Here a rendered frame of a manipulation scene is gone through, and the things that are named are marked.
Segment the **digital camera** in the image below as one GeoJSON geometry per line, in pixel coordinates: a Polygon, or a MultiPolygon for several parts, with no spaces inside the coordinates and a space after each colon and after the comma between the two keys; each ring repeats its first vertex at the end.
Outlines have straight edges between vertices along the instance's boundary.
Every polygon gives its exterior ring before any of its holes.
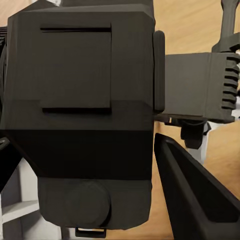
{"type": "Polygon", "coordinates": [[[36,174],[42,217],[76,237],[149,220],[165,110],[155,26],[153,0],[37,0],[0,27],[0,139],[36,174]]]}

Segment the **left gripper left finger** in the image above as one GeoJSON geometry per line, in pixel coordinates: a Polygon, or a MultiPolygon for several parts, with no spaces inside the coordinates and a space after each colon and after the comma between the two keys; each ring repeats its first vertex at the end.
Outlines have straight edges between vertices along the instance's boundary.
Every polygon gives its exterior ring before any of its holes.
{"type": "Polygon", "coordinates": [[[0,193],[22,158],[23,156],[7,137],[0,138],[0,193]]]}

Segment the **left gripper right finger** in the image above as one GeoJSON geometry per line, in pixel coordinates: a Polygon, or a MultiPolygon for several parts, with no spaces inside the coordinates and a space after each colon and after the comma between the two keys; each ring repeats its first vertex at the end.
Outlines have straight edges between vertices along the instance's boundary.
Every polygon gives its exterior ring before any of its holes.
{"type": "Polygon", "coordinates": [[[240,200],[172,137],[154,153],[174,240],[240,240],[240,200]]]}

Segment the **camera tripod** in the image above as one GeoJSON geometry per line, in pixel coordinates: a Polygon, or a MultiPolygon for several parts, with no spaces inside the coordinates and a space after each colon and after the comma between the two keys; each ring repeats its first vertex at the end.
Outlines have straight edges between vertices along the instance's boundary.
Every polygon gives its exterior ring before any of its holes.
{"type": "Polygon", "coordinates": [[[165,110],[154,121],[180,127],[188,153],[203,166],[209,132],[240,120],[239,2],[220,0],[220,39],[211,52],[165,54],[165,110]]]}

